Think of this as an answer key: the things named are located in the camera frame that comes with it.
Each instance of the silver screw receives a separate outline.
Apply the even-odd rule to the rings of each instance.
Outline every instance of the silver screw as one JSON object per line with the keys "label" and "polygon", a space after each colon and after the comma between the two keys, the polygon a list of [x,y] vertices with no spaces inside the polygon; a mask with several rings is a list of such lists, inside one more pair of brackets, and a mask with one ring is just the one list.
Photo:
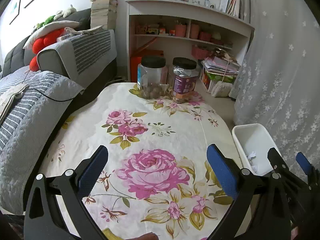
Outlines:
{"label": "silver screw", "polygon": [[248,169],[242,169],[241,172],[243,175],[246,175],[246,176],[250,175],[250,171]]}
{"label": "silver screw", "polygon": [[273,177],[274,179],[279,179],[278,173],[272,173],[272,177]]}
{"label": "silver screw", "polygon": [[37,180],[41,180],[43,178],[43,175],[42,174],[38,174],[37,176],[36,176],[36,179]]}
{"label": "silver screw", "polygon": [[73,170],[67,170],[64,174],[66,176],[71,176],[73,174]]}

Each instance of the white trash bin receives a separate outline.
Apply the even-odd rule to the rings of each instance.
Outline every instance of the white trash bin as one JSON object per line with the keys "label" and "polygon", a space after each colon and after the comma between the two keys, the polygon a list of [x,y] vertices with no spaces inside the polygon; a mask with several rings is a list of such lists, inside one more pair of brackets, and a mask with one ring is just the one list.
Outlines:
{"label": "white trash bin", "polygon": [[[280,151],[262,124],[237,125],[232,129],[232,137],[244,168],[258,176],[263,176],[273,170],[268,160],[268,151],[270,148],[275,148],[279,154]],[[257,166],[256,172],[253,171],[247,158],[247,155],[252,152],[256,153],[256,157],[251,160],[252,165]]]}

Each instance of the white bottle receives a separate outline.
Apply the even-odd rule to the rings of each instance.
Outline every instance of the white bottle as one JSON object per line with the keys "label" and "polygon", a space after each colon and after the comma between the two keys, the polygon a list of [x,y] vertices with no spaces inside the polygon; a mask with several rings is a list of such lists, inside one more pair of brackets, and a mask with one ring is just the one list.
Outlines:
{"label": "white bottle", "polygon": [[205,7],[210,7],[211,3],[209,0],[204,0],[204,6]]}

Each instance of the curtain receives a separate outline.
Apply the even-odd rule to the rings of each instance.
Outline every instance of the curtain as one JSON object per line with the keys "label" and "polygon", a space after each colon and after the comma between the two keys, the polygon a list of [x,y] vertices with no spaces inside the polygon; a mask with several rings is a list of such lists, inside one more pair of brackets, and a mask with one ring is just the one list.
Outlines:
{"label": "curtain", "polygon": [[320,168],[320,28],[304,0],[249,0],[252,44],[230,92],[236,125],[261,123],[290,170]]}

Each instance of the black lid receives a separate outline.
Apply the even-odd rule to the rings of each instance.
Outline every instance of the black lid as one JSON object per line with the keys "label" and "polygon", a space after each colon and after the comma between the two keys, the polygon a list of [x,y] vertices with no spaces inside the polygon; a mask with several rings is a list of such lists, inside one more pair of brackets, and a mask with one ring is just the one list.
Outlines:
{"label": "black lid", "polygon": [[172,64],[183,69],[191,69],[191,70],[197,67],[197,62],[185,57],[175,57],[173,59]]}
{"label": "black lid", "polygon": [[158,56],[144,56],[141,64],[147,68],[163,68],[165,66],[165,58]]}

